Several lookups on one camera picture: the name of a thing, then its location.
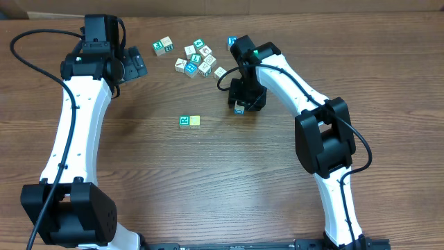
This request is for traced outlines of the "white block blue side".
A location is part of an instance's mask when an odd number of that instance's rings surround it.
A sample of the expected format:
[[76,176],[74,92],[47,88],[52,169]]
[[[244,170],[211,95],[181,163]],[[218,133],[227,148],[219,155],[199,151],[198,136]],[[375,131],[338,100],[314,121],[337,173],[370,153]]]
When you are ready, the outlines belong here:
[[241,106],[238,101],[234,104],[234,113],[236,115],[243,115],[245,113],[245,107]]

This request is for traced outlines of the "yellow G wooden block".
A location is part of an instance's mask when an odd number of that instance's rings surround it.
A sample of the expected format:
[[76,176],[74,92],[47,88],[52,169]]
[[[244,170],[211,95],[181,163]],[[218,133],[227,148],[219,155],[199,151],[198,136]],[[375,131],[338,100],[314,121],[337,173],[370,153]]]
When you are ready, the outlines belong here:
[[200,116],[199,115],[192,115],[189,117],[189,126],[190,128],[200,128]]

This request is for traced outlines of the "green R wooden block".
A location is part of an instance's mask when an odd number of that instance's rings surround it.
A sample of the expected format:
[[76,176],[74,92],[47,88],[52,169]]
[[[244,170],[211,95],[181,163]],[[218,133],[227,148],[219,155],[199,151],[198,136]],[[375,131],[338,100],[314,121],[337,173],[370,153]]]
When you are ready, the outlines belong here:
[[190,127],[190,116],[189,115],[181,115],[179,119],[180,128],[189,128]]

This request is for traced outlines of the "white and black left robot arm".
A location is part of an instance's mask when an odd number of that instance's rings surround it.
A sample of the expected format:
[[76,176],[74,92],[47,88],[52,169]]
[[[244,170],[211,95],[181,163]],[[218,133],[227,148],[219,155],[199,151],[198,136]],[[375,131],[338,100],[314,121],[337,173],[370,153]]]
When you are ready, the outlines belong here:
[[144,237],[122,226],[115,202],[98,187],[96,158],[105,112],[120,83],[146,75],[137,47],[70,53],[60,66],[62,112],[52,155],[20,202],[45,244],[79,249],[146,249]]

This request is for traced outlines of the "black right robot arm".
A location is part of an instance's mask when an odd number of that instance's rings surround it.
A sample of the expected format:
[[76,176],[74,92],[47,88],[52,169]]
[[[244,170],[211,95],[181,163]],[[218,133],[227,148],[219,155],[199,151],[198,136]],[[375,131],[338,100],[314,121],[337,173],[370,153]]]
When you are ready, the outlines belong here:
[[329,99],[306,83],[272,43],[255,46],[245,35],[233,42],[230,53],[240,78],[232,79],[228,105],[236,111],[259,111],[271,91],[295,118],[296,155],[313,175],[325,215],[324,249],[365,249],[357,221],[350,179],[355,139],[362,135],[352,126],[346,102]]

